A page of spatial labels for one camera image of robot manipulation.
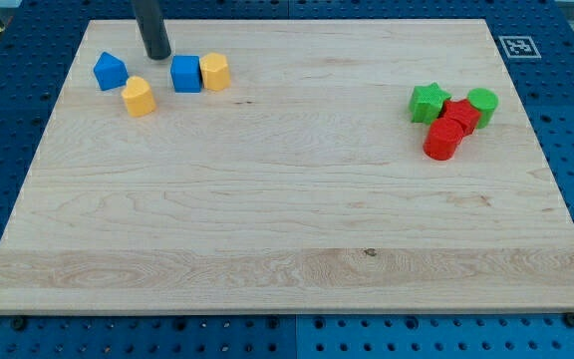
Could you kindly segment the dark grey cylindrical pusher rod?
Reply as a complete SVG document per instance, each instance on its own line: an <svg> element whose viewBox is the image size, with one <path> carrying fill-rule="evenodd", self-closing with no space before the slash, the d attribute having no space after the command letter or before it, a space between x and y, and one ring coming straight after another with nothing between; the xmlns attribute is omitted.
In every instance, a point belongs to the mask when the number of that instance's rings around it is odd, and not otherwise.
<svg viewBox="0 0 574 359"><path fill-rule="evenodd" d="M159 1L132 0L131 3L147 56L153 60L168 58L171 48Z"/></svg>

